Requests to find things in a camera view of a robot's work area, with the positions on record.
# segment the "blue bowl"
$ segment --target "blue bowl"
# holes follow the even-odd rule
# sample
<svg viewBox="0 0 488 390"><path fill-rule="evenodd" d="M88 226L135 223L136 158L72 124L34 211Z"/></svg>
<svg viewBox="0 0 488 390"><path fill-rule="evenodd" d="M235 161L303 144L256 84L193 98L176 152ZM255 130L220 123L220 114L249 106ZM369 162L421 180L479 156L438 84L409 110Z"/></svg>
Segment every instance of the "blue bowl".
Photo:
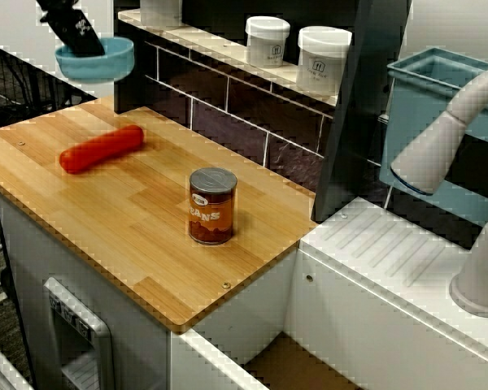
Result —
<svg viewBox="0 0 488 390"><path fill-rule="evenodd" d="M56 50L56 59L63 75L84 84L118 81L130 74L134 66L133 42L127 38L100 38L105 54L76 57L68 46Z"/></svg>

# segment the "white jar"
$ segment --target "white jar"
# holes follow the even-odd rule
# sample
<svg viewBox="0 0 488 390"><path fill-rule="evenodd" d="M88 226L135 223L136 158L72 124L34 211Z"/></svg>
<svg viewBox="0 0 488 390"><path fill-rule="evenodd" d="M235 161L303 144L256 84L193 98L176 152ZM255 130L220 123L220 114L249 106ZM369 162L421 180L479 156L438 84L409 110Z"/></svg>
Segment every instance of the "white jar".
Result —
<svg viewBox="0 0 488 390"><path fill-rule="evenodd" d="M182 26L182 0L141 0L141 24L168 30Z"/></svg>
<svg viewBox="0 0 488 390"><path fill-rule="evenodd" d="M340 28L302 28L296 84L316 95L338 95L351 38L351 32Z"/></svg>
<svg viewBox="0 0 488 390"><path fill-rule="evenodd" d="M280 67L290 24L271 16L253 16L246 22L247 62L254 67Z"/></svg>

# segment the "white faucet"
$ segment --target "white faucet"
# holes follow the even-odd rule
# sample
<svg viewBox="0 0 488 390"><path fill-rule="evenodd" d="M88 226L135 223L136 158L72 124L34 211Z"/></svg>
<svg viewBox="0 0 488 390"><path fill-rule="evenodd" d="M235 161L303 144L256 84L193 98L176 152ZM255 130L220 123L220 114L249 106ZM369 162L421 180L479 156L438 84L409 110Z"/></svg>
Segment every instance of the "white faucet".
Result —
<svg viewBox="0 0 488 390"><path fill-rule="evenodd" d="M402 150L390 165L394 176L410 189L432 195L450 170L466 128L487 105L485 71L467 83L447 109ZM462 271L451 281L450 294L464 310L488 317L488 223Z"/></svg>

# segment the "shelf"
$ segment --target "shelf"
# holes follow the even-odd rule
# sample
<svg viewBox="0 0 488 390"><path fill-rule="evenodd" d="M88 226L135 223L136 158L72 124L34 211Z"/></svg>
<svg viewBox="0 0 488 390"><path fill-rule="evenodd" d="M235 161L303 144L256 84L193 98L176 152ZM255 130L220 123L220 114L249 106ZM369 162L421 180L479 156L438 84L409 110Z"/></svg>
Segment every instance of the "shelf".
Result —
<svg viewBox="0 0 488 390"><path fill-rule="evenodd" d="M281 67L263 69L254 67L246 62L246 47L238 43L224 39L217 35L210 34L199 28L184 25L179 28L162 30L151 26L143 26L141 23L140 10L121 11L118 14L119 20L138 27L149 33L165 38L168 41L177 43L188 49L195 50L222 63L227 63L251 75L262 77L267 81L276 83L284 88L316 99L320 102L336 106L338 96L321 97L308 93L296 85L296 74L298 66L293 63L284 62Z"/></svg>

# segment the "tile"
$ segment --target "tile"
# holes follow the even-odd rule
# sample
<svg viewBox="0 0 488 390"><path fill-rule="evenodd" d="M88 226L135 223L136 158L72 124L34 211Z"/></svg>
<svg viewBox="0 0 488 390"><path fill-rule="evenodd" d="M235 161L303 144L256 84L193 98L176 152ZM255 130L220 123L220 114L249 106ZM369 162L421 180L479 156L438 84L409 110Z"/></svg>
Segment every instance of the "tile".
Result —
<svg viewBox="0 0 488 390"><path fill-rule="evenodd" d="M371 148L368 152L368 159L378 164L381 164L381 160L383 158L386 132L386 123L382 123L378 120L376 123L376 128L374 129L373 143L371 144Z"/></svg>
<svg viewBox="0 0 488 390"><path fill-rule="evenodd" d="M142 42L137 61L140 62L145 75L157 79L157 48L155 46Z"/></svg>
<svg viewBox="0 0 488 390"><path fill-rule="evenodd" d="M257 88L231 80L228 111L316 151L321 115L274 97Z"/></svg>
<svg viewBox="0 0 488 390"><path fill-rule="evenodd" d="M190 49L188 49L187 47L184 47L183 45L179 45L178 43L169 41L168 39L158 37L157 35L152 34L151 32L142 30L142 40L145 42L148 42L152 45L162 47L166 50L170 50L173 53L182 55L184 57L189 56Z"/></svg>
<svg viewBox="0 0 488 390"><path fill-rule="evenodd" d="M159 81L213 106L224 108L228 77L165 51L159 51Z"/></svg>
<svg viewBox="0 0 488 390"><path fill-rule="evenodd" d="M358 196L376 206L383 207L389 195L389 186L379 180L380 167L367 162Z"/></svg>
<svg viewBox="0 0 488 390"><path fill-rule="evenodd" d="M315 192L324 159L270 135L266 168Z"/></svg>
<svg viewBox="0 0 488 390"><path fill-rule="evenodd" d="M470 249L482 227L393 188L387 210L422 228Z"/></svg>
<svg viewBox="0 0 488 390"><path fill-rule="evenodd" d="M146 79L145 106L190 127L190 97L150 79Z"/></svg>
<svg viewBox="0 0 488 390"><path fill-rule="evenodd" d="M218 59L214 59L212 57L208 57L205 54L200 54L197 51L192 50L192 60L196 61L198 63L202 63L203 65L206 65L207 67L211 67L213 69L216 69L219 72L226 73L229 76L235 77L237 79L240 79L242 81L245 81L247 83L256 85L257 87L260 87L262 89L269 90L271 86L271 82L263 79L262 77L252 75L251 73L247 71L242 71L240 69L237 69L236 67L232 67L231 65L228 65L227 63L223 63L222 61L219 61Z"/></svg>
<svg viewBox="0 0 488 390"><path fill-rule="evenodd" d="M264 162L266 132L201 102L194 102L195 132L260 165Z"/></svg>
<svg viewBox="0 0 488 390"><path fill-rule="evenodd" d="M488 198L488 142L464 136L446 179Z"/></svg>
<svg viewBox="0 0 488 390"><path fill-rule="evenodd" d="M284 98L288 98L293 102L297 102L303 104L304 106L317 110L323 114L334 114L334 107L330 104L316 100L312 97L304 95L303 93L293 91L293 89L289 89L276 83L272 83L272 92Z"/></svg>

